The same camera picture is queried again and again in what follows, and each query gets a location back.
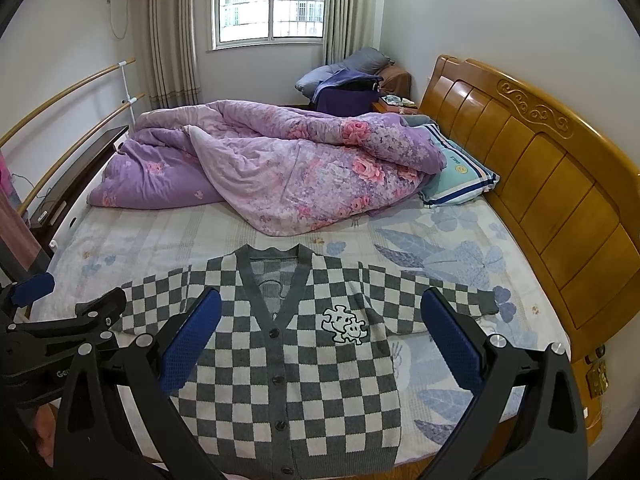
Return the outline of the lower wooden wall rail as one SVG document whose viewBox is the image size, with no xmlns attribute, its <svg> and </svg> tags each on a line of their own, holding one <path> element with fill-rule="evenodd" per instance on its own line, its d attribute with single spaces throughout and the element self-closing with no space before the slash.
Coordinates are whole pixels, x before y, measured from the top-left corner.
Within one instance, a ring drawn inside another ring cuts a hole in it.
<svg viewBox="0 0 640 480">
<path fill-rule="evenodd" d="M 144 92 L 138 93 L 136 96 L 129 98 L 120 107 L 115 108 L 110 114 L 102 118 L 93 125 L 83 136 L 76 140 L 43 174 L 43 176 L 34 184 L 32 190 L 26 195 L 21 205 L 17 208 L 17 213 L 21 216 L 28 209 L 30 204 L 36 199 L 40 191 L 51 180 L 54 174 L 75 154 L 82 146 L 92 139 L 101 129 L 108 125 L 112 120 L 122 114 L 125 110 L 130 110 L 138 101 L 145 97 Z"/>
</svg>

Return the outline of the grey white checkered cardigan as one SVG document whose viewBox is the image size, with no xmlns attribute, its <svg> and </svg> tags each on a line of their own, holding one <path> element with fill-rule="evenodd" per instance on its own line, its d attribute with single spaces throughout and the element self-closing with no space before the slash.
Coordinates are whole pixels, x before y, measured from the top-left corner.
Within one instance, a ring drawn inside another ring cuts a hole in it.
<svg viewBox="0 0 640 480">
<path fill-rule="evenodd" d="M 250 479 L 323 479 L 393 468 L 401 409 L 390 337 L 424 331 L 438 289 L 460 313 L 497 310 L 489 290 L 316 254 L 231 254 L 124 285 L 120 332 L 156 333 L 206 288 L 221 318 L 171 401 L 215 466 Z"/>
</svg>

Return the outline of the right striped curtain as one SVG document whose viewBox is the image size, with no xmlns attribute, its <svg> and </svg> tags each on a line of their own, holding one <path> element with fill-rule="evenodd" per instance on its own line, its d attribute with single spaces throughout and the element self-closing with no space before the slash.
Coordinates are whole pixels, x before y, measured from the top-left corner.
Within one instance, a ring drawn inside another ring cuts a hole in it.
<svg viewBox="0 0 640 480">
<path fill-rule="evenodd" d="M 374 35 L 375 0 L 326 0 L 323 18 L 323 57 L 334 64 L 364 47 Z"/>
</svg>

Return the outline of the wooden wall rail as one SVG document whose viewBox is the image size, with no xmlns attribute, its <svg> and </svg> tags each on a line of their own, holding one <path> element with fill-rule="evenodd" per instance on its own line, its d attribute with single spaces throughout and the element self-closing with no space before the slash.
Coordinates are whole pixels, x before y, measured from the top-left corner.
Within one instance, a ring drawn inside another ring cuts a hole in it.
<svg viewBox="0 0 640 480">
<path fill-rule="evenodd" d="M 120 70 L 121 68 L 125 68 L 128 65 L 134 64 L 134 62 L 136 62 L 135 58 L 126 58 L 126 60 L 120 61 L 111 66 L 107 66 L 103 70 L 99 70 L 96 73 L 93 73 L 85 78 L 82 78 L 81 80 L 76 81 L 74 84 L 71 84 L 54 96 L 51 96 L 49 99 L 47 99 L 47 101 L 42 102 L 40 105 L 26 114 L 23 118 L 21 118 L 14 126 L 9 128 L 9 130 L 1 137 L 0 148 L 3 148 L 9 142 L 9 140 L 12 140 L 14 136 L 16 136 L 17 133 L 19 133 L 32 120 L 34 120 L 40 114 L 44 113 L 57 102 L 62 101 L 62 99 L 66 98 L 66 96 L 69 96 L 75 91 L 88 86 L 88 84 L 92 84 L 96 80 L 105 77 L 110 73 L 116 72 L 116 70 Z"/>
<path fill-rule="evenodd" d="M 110 114 L 102 118 L 93 125 L 83 136 L 76 140 L 43 174 L 43 176 L 34 184 L 32 190 L 26 195 L 21 205 L 17 208 L 17 213 L 21 216 L 28 209 L 30 204 L 36 199 L 40 191 L 51 180 L 54 174 L 75 154 L 82 146 L 92 139 L 101 129 L 108 125 L 112 120 L 122 114 L 125 110 L 130 110 L 138 101 L 145 97 L 144 92 L 138 93 L 136 96 L 129 98 L 120 107 L 115 108 Z"/>
</svg>

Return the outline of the purple floral quilt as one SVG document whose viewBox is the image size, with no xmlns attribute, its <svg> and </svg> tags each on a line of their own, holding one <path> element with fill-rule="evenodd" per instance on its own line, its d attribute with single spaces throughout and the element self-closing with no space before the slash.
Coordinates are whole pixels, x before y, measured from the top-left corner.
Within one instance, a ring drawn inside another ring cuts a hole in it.
<svg viewBox="0 0 640 480">
<path fill-rule="evenodd" d="M 88 202 L 139 210 L 225 202 L 255 230 L 293 236 L 393 206 L 446 166 L 432 135 L 397 114 L 220 100 L 140 115 Z"/>
</svg>

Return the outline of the striped curtain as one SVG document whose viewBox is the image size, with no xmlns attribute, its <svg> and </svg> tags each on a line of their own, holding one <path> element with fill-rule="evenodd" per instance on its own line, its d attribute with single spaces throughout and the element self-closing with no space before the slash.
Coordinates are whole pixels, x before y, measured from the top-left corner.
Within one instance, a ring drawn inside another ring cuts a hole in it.
<svg viewBox="0 0 640 480">
<path fill-rule="evenodd" d="M 326 0 L 323 18 L 323 57 L 334 64 L 364 47 L 374 35 L 375 0 Z"/>
<path fill-rule="evenodd" d="M 198 104 L 194 0 L 140 0 L 139 8 L 141 57 L 151 106 Z"/>
</svg>

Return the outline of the window with white frame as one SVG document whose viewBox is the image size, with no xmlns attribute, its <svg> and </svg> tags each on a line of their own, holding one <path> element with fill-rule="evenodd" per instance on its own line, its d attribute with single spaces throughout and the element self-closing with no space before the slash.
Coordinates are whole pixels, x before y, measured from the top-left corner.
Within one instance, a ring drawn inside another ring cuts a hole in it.
<svg viewBox="0 0 640 480">
<path fill-rule="evenodd" d="M 213 0 L 214 45 L 316 42 L 326 0 Z"/>
</svg>

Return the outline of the wooden nightstand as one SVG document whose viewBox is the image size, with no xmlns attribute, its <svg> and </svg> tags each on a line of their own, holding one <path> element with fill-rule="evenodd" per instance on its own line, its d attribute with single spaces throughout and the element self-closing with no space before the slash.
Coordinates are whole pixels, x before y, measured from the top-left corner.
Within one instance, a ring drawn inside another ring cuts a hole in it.
<svg viewBox="0 0 640 480">
<path fill-rule="evenodd" d="M 418 106 L 415 102 L 401 96 L 381 96 L 372 103 L 372 110 L 378 113 L 395 113 L 401 115 L 415 115 Z"/>
</svg>

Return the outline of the wooden headboard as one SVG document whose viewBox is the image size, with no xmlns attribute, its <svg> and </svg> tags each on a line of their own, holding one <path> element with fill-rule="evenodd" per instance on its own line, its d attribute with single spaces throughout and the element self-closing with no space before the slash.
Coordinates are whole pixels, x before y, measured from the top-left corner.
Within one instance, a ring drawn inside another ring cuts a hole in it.
<svg viewBox="0 0 640 480">
<path fill-rule="evenodd" d="M 638 167 L 561 102 L 480 61 L 440 56 L 419 110 L 499 175 L 488 202 L 570 338 L 595 441 L 586 359 L 639 311 Z"/>
</svg>

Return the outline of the upper wooden wall rail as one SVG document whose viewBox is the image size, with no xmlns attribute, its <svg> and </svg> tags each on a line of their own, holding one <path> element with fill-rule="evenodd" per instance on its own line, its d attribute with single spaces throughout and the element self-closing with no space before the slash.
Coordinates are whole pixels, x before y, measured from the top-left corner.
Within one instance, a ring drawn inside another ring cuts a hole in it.
<svg viewBox="0 0 640 480">
<path fill-rule="evenodd" d="M 105 77 L 110 73 L 116 72 L 116 70 L 120 70 L 121 68 L 125 68 L 128 65 L 134 64 L 134 62 L 136 62 L 135 58 L 126 58 L 126 60 L 120 61 L 111 66 L 107 66 L 103 70 L 99 70 L 96 73 L 93 73 L 85 78 L 82 78 L 81 80 L 76 81 L 74 84 L 71 84 L 54 96 L 51 96 L 49 99 L 47 99 L 47 101 L 42 102 L 40 105 L 26 114 L 23 118 L 21 118 L 14 126 L 9 128 L 9 130 L 1 137 L 0 148 L 3 148 L 9 142 L 9 140 L 12 140 L 14 136 L 16 136 L 17 133 L 19 133 L 32 120 L 34 120 L 40 114 L 44 113 L 57 102 L 62 101 L 62 99 L 66 98 L 66 96 L 69 96 L 75 91 L 88 86 L 88 84 L 92 84 L 96 80 Z"/>
</svg>

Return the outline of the striped teal pillow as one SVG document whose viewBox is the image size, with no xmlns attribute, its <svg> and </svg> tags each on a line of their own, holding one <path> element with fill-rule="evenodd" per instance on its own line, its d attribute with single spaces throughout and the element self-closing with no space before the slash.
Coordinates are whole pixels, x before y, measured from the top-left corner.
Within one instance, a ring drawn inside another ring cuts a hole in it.
<svg viewBox="0 0 640 480">
<path fill-rule="evenodd" d="M 428 131 L 447 161 L 445 169 L 421 188 L 420 196 L 427 207 L 464 204 L 499 183 L 500 176 L 495 171 L 444 136 L 433 119 L 425 115 L 407 115 L 404 119 L 410 127 Z"/>
</svg>

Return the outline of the left striped curtain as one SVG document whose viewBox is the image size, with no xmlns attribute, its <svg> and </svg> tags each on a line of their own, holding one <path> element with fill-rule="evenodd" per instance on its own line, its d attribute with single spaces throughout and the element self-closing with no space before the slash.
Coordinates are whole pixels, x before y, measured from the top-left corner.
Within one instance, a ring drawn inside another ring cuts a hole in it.
<svg viewBox="0 0 640 480">
<path fill-rule="evenodd" d="M 151 106 L 198 104 L 194 0 L 140 0 L 139 8 L 141 57 Z"/>
</svg>

